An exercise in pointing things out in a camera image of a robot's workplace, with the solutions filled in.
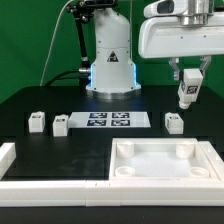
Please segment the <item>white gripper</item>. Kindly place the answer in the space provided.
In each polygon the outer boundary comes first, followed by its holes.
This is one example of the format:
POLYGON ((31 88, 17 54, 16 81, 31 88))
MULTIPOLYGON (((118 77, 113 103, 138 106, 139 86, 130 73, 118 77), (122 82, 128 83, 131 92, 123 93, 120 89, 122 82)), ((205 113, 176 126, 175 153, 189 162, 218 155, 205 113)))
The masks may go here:
POLYGON ((210 56, 224 54, 224 15, 211 16, 205 26, 190 27, 182 26, 178 17, 147 19, 140 28, 138 52, 146 59, 170 58, 175 80, 180 78, 177 57, 202 56, 200 71, 205 75, 210 56))

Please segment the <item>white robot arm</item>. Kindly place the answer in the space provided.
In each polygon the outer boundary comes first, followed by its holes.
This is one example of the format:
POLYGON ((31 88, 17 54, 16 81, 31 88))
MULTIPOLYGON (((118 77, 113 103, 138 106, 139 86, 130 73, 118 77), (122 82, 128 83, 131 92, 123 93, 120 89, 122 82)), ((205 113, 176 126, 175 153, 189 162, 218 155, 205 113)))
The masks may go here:
MULTIPOLYGON (((116 0, 94 2, 96 59, 86 90, 103 98, 137 92, 136 66, 130 58, 130 23, 113 7, 116 0)), ((213 55, 224 54, 224 7, 214 0, 158 0, 143 11, 138 52, 144 59, 167 58, 180 82, 180 99, 196 100, 213 55)))

